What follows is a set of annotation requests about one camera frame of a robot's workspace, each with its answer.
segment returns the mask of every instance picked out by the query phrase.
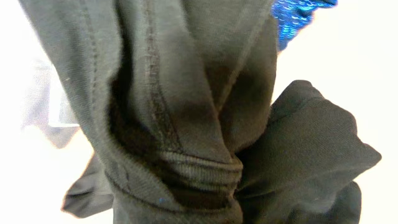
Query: seam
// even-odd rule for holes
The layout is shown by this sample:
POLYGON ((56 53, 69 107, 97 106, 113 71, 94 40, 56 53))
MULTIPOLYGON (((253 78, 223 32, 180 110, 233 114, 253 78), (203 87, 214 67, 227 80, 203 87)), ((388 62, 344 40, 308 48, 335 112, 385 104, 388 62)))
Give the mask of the seam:
POLYGON ((223 106, 226 103, 226 100, 228 99, 229 94, 231 93, 232 87, 236 83, 236 80, 238 79, 239 74, 240 74, 241 70, 243 69, 245 62, 249 57, 253 43, 259 37, 260 30, 263 29, 264 24, 267 20, 266 17, 270 13, 270 5, 273 3, 273 1, 270 1, 270 0, 264 0, 264 1, 267 1, 267 2, 265 3, 264 7, 262 8, 262 11, 259 15, 259 20, 257 21, 256 25, 253 27, 252 31, 250 32, 248 41, 244 45, 244 47, 238 57, 238 61, 236 62, 236 65, 235 65, 234 69, 232 70, 232 73, 229 76, 226 85, 223 87, 223 89, 221 91, 221 95, 218 100, 218 105, 216 105, 216 109, 218 112, 221 112, 221 110, 223 109, 223 106))
POLYGON ((124 188, 122 188, 117 182, 115 182, 110 175, 108 175, 105 172, 105 175, 107 177, 107 179, 109 180, 109 183, 111 184, 112 188, 114 190, 116 190, 116 193, 119 194, 125 194, 128 197, 131 197, 131 199, 133 200, 137 200, 140 203, 143 203, 143 206, 145 207, 152 207, 152 208, 157 208, 160 211, 165 211, 165 212, 170 212, 170 213, 174 213, 174 214, 180 214, 180 213, 184 213, 184 214, 194 214, 194 213, 202 213, 202 214, 217 214, 220 212, 224 212, 227 211, 228 209, 231 208, 230 204, 227 204, 227 206, 223 207, 223 208, 219 208, 219 209, 212 209, 212 210, 206 210, 206 209, 194 209, 194 208, 184 208, 183 210, 171 210, 169 208, 165 208, 165 207, 161 207, 159 205, 156 205, 154 203, 145 201, 139 197, 136 197, 134 194, 132 194, 132 192, 127 192, 124 188))
POLYGON ((226 170, 226 171, 232 171, 234 169, 232 168, 221 168, 221 167, 236 167, 239 166, 241 167, 242 164, 240 163, 240 161, 238 160, 237 157, 234 157, 233 159, 236 161, 239 161, 237 164, 235 163, 221 163, 221 162, 215 162, 215 161, 211 161, 208 159, 203 159, 201 157, 197 157, 197 156, 190 156, 190 155, 186 155, 186 154, 181 154, 178 152, 170 152, 170 151, 162 151, 159 153, 159 155, 161 156, 161 158, 167 160, 168 162, 173 162, 175 164, 197 164, 200 166, 204 166, 204 167, 219 167, 220 169, 226 170))
POLYGON ((95 90, 96 90, 96 83, 97 83, 97 59, 98 59, 98 50, 95 41, 94 35, 94 28, 90 18, 90 13, 88 12, 88 6, 85 0, 80 0, 81 6, 81 14, 83 16, 84 22, 86 24, 86 29, 88 33, 88 37, 90 38, 90 45, 91 45, 91 59, 93 61, 93 80, 91 81, 91 110, 94 113, 96 106, 95 106, 95 90))
POLYGON ((206 165, 202 165, 202 164, 196 164, 196 163, 189 163, 189 162, 175 162, 175 161, 167 161, 167 163, 169 164, 173 164, 173 165, 181 165, 181 166, 194 166, 194 167, 199 167, 202 169, 207 169, 207 170, 213 170, 213 171, 222 171, 225 173, 229 173, 229 174, 238 174, 241 173, 242 170, 227 170, 227 169, 223 169, 220 167, 214 168, 211 166, 206 166, 206 165))
POLYGON ((181 143, 172 124, 159 81, 159 50, 155 42, 155 25, 152 20, 153 3, 151 0, 144 0, 144 15, 147 23, 146 29, 146 80, 149 84, 149 104, 152 109, 151 117, 155 121, 161 143, 171 151, 181 152, 181 143))
POLYGON ((215 187, 224 187, 228 190, 233 190, 236 188, 237 184, 240 182, 239 180, 234 180, 228 183, 216 183, 212 181, 207 181, 207 180, 198 180, 193 177, 189 177, 187 175, 182 175, 182 174, 176 174, 172 172, 162 172, 162 177, 167 178, 168 181, 174 180, 179 183, 183 184, 194 184, 194 186, 189 186, 189 187, 197 187, 199 185, 201 186, 206 186, 208 189, 215 188, 215 187))

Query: clothing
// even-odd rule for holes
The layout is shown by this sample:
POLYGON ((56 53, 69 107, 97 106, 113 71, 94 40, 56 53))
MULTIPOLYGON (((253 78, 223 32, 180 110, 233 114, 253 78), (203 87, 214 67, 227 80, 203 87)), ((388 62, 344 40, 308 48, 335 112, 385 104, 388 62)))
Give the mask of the clothing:
POLYGON ((279 50, 284 50, 299 30, 311 23, 313 11, 336 5, 337 0, 275 0, 271 13, 278 20, 279 50))
MULTIPOLYGON (((238 157, 245 169, 235 196, 250 214, 245 223, 359 223, 361 191, 351 179, 367 169, 360 164, 380 159, 356 137, 352 115, 306 81, 286 88, 272 105, 264 134, 238 157)), ((104 176, 96 160, 65 198, 63 209, 78 217, 112 207, 110 189, 98 187, 104 176), (97 202, 99 193, 108 203, 97 202)))
POLYGON ((21 2, 104 165, 114 223, 334 217, 380 159, 307 82, 270 110, 271 1, 21 2))

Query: dark green fabric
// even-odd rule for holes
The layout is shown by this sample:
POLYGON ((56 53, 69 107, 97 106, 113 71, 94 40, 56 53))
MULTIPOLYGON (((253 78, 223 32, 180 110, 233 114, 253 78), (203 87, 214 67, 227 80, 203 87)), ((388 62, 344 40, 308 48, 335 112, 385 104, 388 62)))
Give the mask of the dark green fabric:
POLYGON ((282 126, 271 118, 276 130, 264 132, 277 58, 272 1, 21 3, 104 165, 115 223, 276 223, 301 204, 326 212, 379 159, 347 112, 322 110, 335 108, 325 100, 311 100, 317 126, 303 110, 282 126), (326 128, 340 119, 348 129, 326 128), (329 129, 342 132, 318 135, 329 129), (340 138, 344 147, 325 153, 340 138))
POLYGON ((70 187, 62 210, 86 218, 112 208, 113 194, 104 176, 103 166, 94 155, 83 175, 70 187))

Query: blue sequined fabric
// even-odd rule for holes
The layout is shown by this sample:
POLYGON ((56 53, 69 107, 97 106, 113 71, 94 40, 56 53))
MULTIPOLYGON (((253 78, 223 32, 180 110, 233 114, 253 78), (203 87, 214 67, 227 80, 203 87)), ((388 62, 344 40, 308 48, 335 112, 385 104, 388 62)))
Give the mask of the blue sequined fabric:
POLYGON ((272 15, 278 20, 279 50, 284 50, 297 32, 309 24, 312 12, 318 8, 331 8, 337 0, 274 0, 272 15))

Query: stitching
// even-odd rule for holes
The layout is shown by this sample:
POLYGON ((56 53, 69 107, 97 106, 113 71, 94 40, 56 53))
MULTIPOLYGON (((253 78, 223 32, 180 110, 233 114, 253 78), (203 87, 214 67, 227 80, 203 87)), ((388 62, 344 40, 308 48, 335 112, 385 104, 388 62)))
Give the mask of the stitching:
MULTIPOLYGON (((142 156, 138 156, 138 155, 134 155, 137 158, 140 159, 146 159, 145 157, 142 156)), ((159 161, 146 161, 149 165, 154 166, 154 167, 158 167, 159 166, 159 161)), ((202 169, 208 169, 208 170, 214 170, 214 171, 222 171, 228 174, 238 174, 241 173, 241 170, 226 170, 220 167, 214 168, 214 167, 210 167, 210 166, 206 166, 203 164, 196 164, 196 163, 189 163, 189 162, 175 162, 175 161, 167 161, 168 164, 172 164, 172 165, 182 165, 182 166, 195 166, 195 167, 200 167, 202 169)))
POLYGON ((213 189, 215 187, 224 187, 226 189, 233 190, 234 188, 236 188, 236 185, 240 182, 240 179, 239 179, 239 180, 233 180, 231 182, 223 184, 223 183, 217 183, 215 181, 209 181, 209 180, 198 180, 194 177, 189 177, 189 176, 181 174, 181 173, 173 173, 173 172, 169 172, 169 171, 165 171, 165 170, 162 171, 160 174, 162 175, 163 179, 166 179, 168 181, 170 181, 172 179, 180 184, 185 184, 185 185, 193 184, 194 186, 191 186, 191 187, 197 187, 198 185, 201 185, 201 186, 206 186, 208 189, 209 188, 213 189))
POLYGON ((231 93, 232 87, 236 83, 236 80, 239 77, 239 74, 241 70, 244 67, 244 63, 249 57, 250 51, 252 49, 252 45, 254 41, 259 37, 259 31, 263 28, 264 23, 266 22, 266 16, 269 15, 269 7, 273 3, 273 1, 267 1, 267 3, 264 5, 262 8, 262 11, 259 15, 259 20, 257 21, 256 25, 253 27, 249 37, 248 41, 244 45, 242 52, 240 56, 238 57, 238 61, 236 62, 235 68, 232 70, 231 75, 228 78, 228 81, 224 88, 221 91, 220 99, 218 101, 218 105, 216 106, 216 109, 218 112, 220 112, 223 109, 223 106, 228 99, 229 94, 231 93))
POLYGON ((169 208, 161 207, 157 204, 145 201, 133 194, 133 192, 128 192, 126 189, 122 188, 116 181, 112 179, 112 177, 105 172, 106 178, 109 180, 109 183, 111 184, 111 187, 116 190, 117 193, 119 194, 125 194, 129 197, 131 197, 133 200, 137 200, 139 203, 143 203, 144 205, 147 205, 148 207, 156 208, 162 211, 174 213, 174 214, 179 214, 179 213, 184 213, 184 214, 194 214, 194 213, 202 213, 202 214, 216 214, 220 213, 223 211, 226 211, 227 209, 230 209, 231 206, 228 204, 224 208, 219 208, 219 209, 212 209, 212 210, 206 210, 206 209, 194 209, 194 208, 184 208, 183 210, 171 210, 169 208))
POLYGON ((85 2, 85 0, 80 0, 80 6, 81 6, 81 14, 84 18, 85 24, 87 26, 87 31, 88 31, 88 36, 90 38, 90 44, 91 44, 91 51, 92 51, 92 60, 93 60, 93 81, 91 82, 91 110, 92 112, 95 111, 95 90, 96 90, 96 82, 97 82, 97 58, 98 58, 98 50, 97 50, 97 45, 95 42, 95 36, 94 36, 94 28, 92 25, 92 21, 90 18, 90 14, 88 12, 88 6, 85 2))
POLYGON ((164 96, 159 83, 159 50, 155 43, 155 25, 152 20, 152 1, 144 1, 144 15, 147 23, 146 42, 146 78, 149 84, 149 104, 152 109, 152 119, 155 121, 161 143, 171 151, 181 151, 181 143, 174 125, 171 122, 164 96))

